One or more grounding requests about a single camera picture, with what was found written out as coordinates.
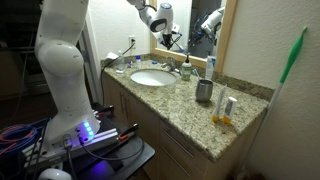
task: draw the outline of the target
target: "granite countertop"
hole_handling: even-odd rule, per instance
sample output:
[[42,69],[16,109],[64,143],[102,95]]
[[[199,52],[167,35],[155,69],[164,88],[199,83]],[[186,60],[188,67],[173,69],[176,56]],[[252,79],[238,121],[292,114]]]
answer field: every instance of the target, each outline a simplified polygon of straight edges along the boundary
[[[142,61],[142,69],[161,69],[161,64],[153,65],[150,60]],[[223,87],[214,83],[211,101],[198,103],[195,89],[198,78],[191,76],[190,81],[182,81],[178,73],[173,74],[177,81],[168,86],[150,87],[140,85],[130,79],[136,68],[127,68],[124,74],[117,74],[114,69],[105,72],[135,97],[149,106],[163,121],[178,130],[185,139],[205,157],[217,162],[238,137],[266,112],[268,102],[257,97],[227,88],[220,110],[223,117],[227,97],[238,100],[232,124],[226,125],[221,120],[211,121],[211,113],[216,106],[218,94]]]

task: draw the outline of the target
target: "metal cup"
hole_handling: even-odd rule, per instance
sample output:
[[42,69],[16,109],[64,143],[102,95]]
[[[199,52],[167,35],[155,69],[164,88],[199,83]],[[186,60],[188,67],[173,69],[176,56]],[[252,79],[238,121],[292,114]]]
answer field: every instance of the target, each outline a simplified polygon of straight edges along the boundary
[[209,102],[212,95],[213,82],[208,79],[200,79],[196,89],[196,100],[198,102]]

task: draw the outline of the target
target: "electrical outlet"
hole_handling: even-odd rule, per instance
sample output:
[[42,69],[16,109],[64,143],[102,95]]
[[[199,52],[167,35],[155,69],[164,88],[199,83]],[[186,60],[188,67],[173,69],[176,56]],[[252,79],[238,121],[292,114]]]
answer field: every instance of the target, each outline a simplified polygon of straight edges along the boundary
[[136,43],[137,43],[136,42],[136,37],[133,36],[133,35],[129,36],[129,47],[131,47],[132,44],[134,44],[131,49],[135,49],[136,48]]

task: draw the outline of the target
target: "backsplash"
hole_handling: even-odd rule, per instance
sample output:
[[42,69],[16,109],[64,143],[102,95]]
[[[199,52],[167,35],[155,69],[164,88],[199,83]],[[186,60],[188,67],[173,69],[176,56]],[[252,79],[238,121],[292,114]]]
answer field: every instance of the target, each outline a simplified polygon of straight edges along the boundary
[[[166,63],[167,62],[167,59],[165,57],[159,56],[156,54],[143,54],[143,55],[140,55],[140,57],[141,57],[142,61],[151,59],[151,60],[157,61],[159,63]],[[130,61],[135,62],[135,59],[136,59],[135,56],[125,57],[126,62],[130,62]],[[106,61],[101,60],[101,67],[104,67],[105,64],[106,64]],[[177,61],[177,64],[178,64],[178,67],[181,67],[182,62]],[[192,68],[193,69],[196,68],[199,73],[199,76],[204,77],[205,68],[195,67],[195,66],[193,66]],[[272,94],[274,92],[274,89],[270,89],[270,88],[263,87],[260,85],[255,85],[250,82],[236,79],[233,77],[229,77],[229,76],[219,74],[219,73],[214,73],[214,75],[212,77],[212,81],[219,83],[219,84],[222,84],[222,85],[228,85],[228,87],[230,87],[230,88],[236,89],[238,91],[250,94],[252,96],[255,96],[255,97],[267,100],[267,101],[271,100]]]

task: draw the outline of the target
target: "bathroom sink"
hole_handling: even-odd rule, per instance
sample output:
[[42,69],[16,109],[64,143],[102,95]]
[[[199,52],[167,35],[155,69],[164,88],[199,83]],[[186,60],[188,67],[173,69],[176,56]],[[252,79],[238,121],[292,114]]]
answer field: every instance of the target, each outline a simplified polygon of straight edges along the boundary
[[173,74],[155,69],[138,70],[131,75],[131,79],[146,86],[166,86],[176,82]]

